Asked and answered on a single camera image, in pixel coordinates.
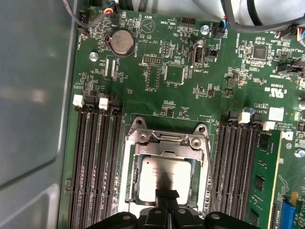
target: chip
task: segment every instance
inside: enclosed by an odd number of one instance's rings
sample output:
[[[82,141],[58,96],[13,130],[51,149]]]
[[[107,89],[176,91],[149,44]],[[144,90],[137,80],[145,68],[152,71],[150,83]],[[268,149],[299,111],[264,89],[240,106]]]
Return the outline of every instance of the chip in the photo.
[[[165,82],[173,84],[183,84],[184,81],[184,68],[179,65],[166,66]]]
[[[258,226],[259,216],[251,209],[249,214],[250,223],[254,226]]]
[[[235,87],[235,79],[234,78],[228,78],[227,79],[227,86],[228,87]]]
[[[262,149],[262,150],[265,150],[267,151],[268,150],[268,147],[269,147],[269,139],[270,139],[270,135],[263,135],[263,134],[260,134],[260,138],[259,138],[259,147]]]
[[[173,109],[167,109],[167,116],[173,117]]]
[[[265,60],[267,54],[267,48],[265,46],[254,46],[253,59]]]
[[[264,187],[264,182],[265,179],[259,175],[255,176],[255,182],[254,182],[254,186],[256,187],[257,190],[262,191],[263,187]]]

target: memory chip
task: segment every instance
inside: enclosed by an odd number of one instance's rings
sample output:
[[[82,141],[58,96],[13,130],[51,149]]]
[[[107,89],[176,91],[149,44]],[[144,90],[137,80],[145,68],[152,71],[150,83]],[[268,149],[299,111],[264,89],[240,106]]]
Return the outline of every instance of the memory chip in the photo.
[[[249,214],[250,223],[254,226],[258,226],[259,216],[251,209]]]
[[[265,150],[267,151],[268,150],[268,147],[269,147],[269,139],[270,139],[270,135],[263,135],[263,134],[260,134],[260,138],[259,138],[259,147],[262,149],[262,150]]]
[[[263,187],[264,187],[264,182],[265,179],[259,175],[255,176],[255,182],[254,182],[254,186],[256,187],[257,190],[262,191]]]
[[[254,46],[253,59],[265,60],[267,54],[267,48],[265,46]]]

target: black cable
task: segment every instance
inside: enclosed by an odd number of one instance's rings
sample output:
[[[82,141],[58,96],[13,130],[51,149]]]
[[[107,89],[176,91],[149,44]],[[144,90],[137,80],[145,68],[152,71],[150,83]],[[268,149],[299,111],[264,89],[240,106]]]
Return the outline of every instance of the black cable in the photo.
[[[204,14],[205,16],[207,16],[211,21],[219,21],[219,20],[220,20],[219,17],[217,17],[217,16],[211,14],[210,12],[208,12],[208,11],[205,9],[204,5],[203,5],[202,3],[200,3],[199,0],[192,0],[192,2],[194,3],[195,6],[197,6],[197,7],[203,12],[203,14]]]
[[[145,12],[147,8],[148,0],[140,0],[138,12]]]
[[[97,16],[91,23],[88,23],[88,24],[83,23],[83,22],[81,22],[81,21],[75,16],[75,14],[73,13],[73,11],[72,11],[70,5],[68,4],[68,1],[67,1],[67,0],[62,0],[62,2],[63,2],[63,4],[65,5],[66,10],[67,10],[68,13],[70,14],[70,16],[73,18],[73,20],[74,20],[77,24],[79,24],[80,26],[82,26],[83,28],[91,28],[91,27],[97,25],[99,22],[101,22],[101,21],[104,19],[104,17],[105,17],[105,15],[104,15],[103,13],[101,13],[101,14],[100,14],[99,16]]]
[[[247,8],[248,8],[249,16],[250,16],[253,24],[255,26],[263,25],[261,20],[258,17],[254,0],[247,0]]]
[[[237,32],[247,32],[247,33],[257,33],[257,32],[266,32],[266,31],[282,31],[287,29],[291,25],[300,25],[305,23],[305,17],[297,18],[294,20],[277,23],[273,25],[260,25],[260,26],[249,26],[249,25],[240,25],[235,22],[234,13],[232,9],[231,0],[221,0],[225,16],[231,26]]]

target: black ram slot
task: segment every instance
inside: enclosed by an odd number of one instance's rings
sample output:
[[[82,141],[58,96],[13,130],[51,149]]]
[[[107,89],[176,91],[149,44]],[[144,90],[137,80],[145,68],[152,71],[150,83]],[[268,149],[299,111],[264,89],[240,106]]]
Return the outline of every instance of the black ram slot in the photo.
[[[224,137],[224,132],[225,132],[225,126],[221,126],[219,129],[219,134],[217,138],[217,143],[216,143],[216,151],[215,151],[215,156],[214,156],[214,167],[213,167],[213,178],[214,182],[213,184],[215,185],[215,197],[217,198],[217,193],[218,193],[218,178],[219,178],[219,172],[220,172],[220,165],[221,165],[221,157],[222,157],[222,148],[223,148],[223,137]],[[209,205],[209,212],[211,211],[217,211],[217,209],[212,209],[212,201],[217,201],[212,199],[212,195],[210,197],[210,205]]]
[[[116,167],[118,161],[118,153],[119,153],[119,141],[120,141],[120,133],[121,133],[121,120],[122,117],[117,114],[117,111],[114,111],[113,115],[113,130],[112,130],[112,144],[111,144],[111,154],[110,154],[110,164],[109,164],[109,176],[108,176],[108,192],[107,192],[107,202],[105,209],[105,218],[112,215],[112,197],[114,191],[114,182],[116,177]]]
[[[247,171],[246,171],[246,179],[244,180],[244,190],[243,190],[243,207],[240,209],[240,220],[244,220],[246,205],[248,203],[248,192],[250,189],[250,178],[252,174],[252,168],[254,163],[254,143],[256,142],[256,135],[254,130],[248,130],[248,134],[250,136],[250,141],[248,144],[248,159],[247,159]]]
[[[78,114],[78,126],[76,133],[76,143],[75,143],[75,156],[73,165],[73,174],[71,182],[71,197],[70,197],[70,207],[69,207],[69,218],[68,218],[68,228],[75,228],[74,222],[76,220],[76,201],[78,192],[78,177],[80,173],[80,167],[78,166],[81,161],[81,149],[84,139],[85,124],[86,124],[86,113],[79,112]]]
[[[242,130],[240,128],[237,128],[235,131],[235,138],[234,138],[234,149],[232,152],[232,163],[231,163],[231,168],[230,168],[230,178],[229,178],[229,187],[228,187],[228,206],[227,206],[227,210],[226,210],[226,214],[231,215],[231,211],[232,211],[232,203],[233,203],[233,190],[235,189],[235,179],[236,179],[236,168],[237,168],[237,164],[238,164],[238,148],[240,146],[240,139],[241,139],[241,133]]]
[[[231,130],[231,139],[230,139],[230,145],[228,146],[228,153],[227,153],[227,161],[226,161],[226,173],[224,175],[224,197],[223,197],[223,209],[222,212],[227,212],[230,209],[230,190],[229,190],[229,183],[230,183],[230,177],[231,177],[231,171],[232,171],[232,158],[233,158],[233,152],[234,152],[234,146],[235,146],[235,136],[236,135],[236,128],[232,128]]]
[[[98,125],[98,114],[92,113],[91,131],[88,136],[88,151],[85,155],[85,173],[84,173],[84,202],[82,207],[82,228],[87,228],[91,225],[91,214],[89,210],[90,195],[92,193],[91,180],[93,172],[93,163],[95,158],[95,143],[96,143],[96,130]]]
[[[218,198],[217,198],[217,204],[219,204],[219,210],[221,212],[225,212],[225,190],[224,190],[224,176],[226,174],[227,169],[227,157],[228,157],[228,150],[231,143],[231,127],[227,126],[225,130],[225,138],[223,143],[223,149],[222,149],[222,166],[220,167],[220,179],[219,179],[219,192],[218,192]]]
[[[244,219],[254,160],[256,130],[227,123],[218,132],[213,179],[217,210]]]
[[[87,174],[88,174],[88,165],[89,165],[89,154],[90,154],[90,144],[91,144],[91,138],[92,138],[92,129],[93,129],[93,113],[87,113],[87,122],[86,122],[86,131],[84,136],[84,146],[82,149],[82,158],[81,158],[81,173],[80,173],[80,179],[79,185],[80,189],[77,196],[77,211],[80,212],[80,218],[77,220],[78,227],[83,228],[83,221],[86,216],[85,214],[85,200],[87,198]]]
[[[109,129],[110,115],[103,111],[102,121],[101,121],[101,132],[100,132],[100,148],[98,155],[98,165],[97,165],[97,184],[96,184],[96,196],[94,200],[94,223],[102,220],[100,217],[104,207],[102,206],[103,199],[103,183],[105,179],[106,170],[106,158],[107,158],[107,141],[108,141],[108,129]]]

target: black connector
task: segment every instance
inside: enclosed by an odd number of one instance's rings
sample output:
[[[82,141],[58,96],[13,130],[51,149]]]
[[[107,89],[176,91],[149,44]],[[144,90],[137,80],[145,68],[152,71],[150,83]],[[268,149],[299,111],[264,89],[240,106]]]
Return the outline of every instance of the black connector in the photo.
[[[289,26],[286,30],[278,32],[279,39],[289,40],[296,37],[296,26]]]
[[[303,77],[305,73],[305,62],[280,63],[276,68],[276,74],[298,75]]]
[[[184,27],[195,27],[196,19],[195,18],[181,18],[180,26]]]
[[[80,17],[80,21],[82,23],[87,24],[89,22],[89,11],[88,10],[80,10],[79,11],[79,17]],[[88,28],[84,28],[80,25],[77,26],[77,30],[84,35],[89,35],[89,31]]]
[[[221,39],[225,34],[226,28],[220,23],[214,23],[213,25],[213,37],[215,39]]]

